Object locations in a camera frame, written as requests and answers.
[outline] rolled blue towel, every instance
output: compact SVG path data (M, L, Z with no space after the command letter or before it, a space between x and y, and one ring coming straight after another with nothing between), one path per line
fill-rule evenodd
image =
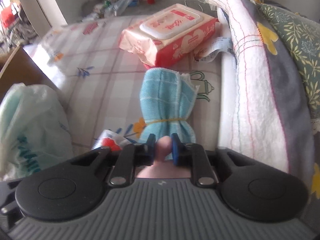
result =
M145 143L150 133L156 140L177 133L180 141L196 142L192 127L186 122L197 97L198 87L189 74L165 68L151 68L144 76L140 91L140 105L146 127L140 142Z

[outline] rubber band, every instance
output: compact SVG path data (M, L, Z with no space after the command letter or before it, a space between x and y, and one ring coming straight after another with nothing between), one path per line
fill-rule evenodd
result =
M185 121L186 119L184 118L171 118L171 119L159 119L155 120L152 122L148 122L147 125L152 124L152 123L157 123L157 122L175 122L175 121Z

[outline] plastic bag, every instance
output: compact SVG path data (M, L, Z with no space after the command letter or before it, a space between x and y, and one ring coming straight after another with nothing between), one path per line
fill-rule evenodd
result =
M133 0L119 0L104 11L104 17L120 16Z
M25 177L72 157L56 92L45 85L14 84L0 105L0 179Z

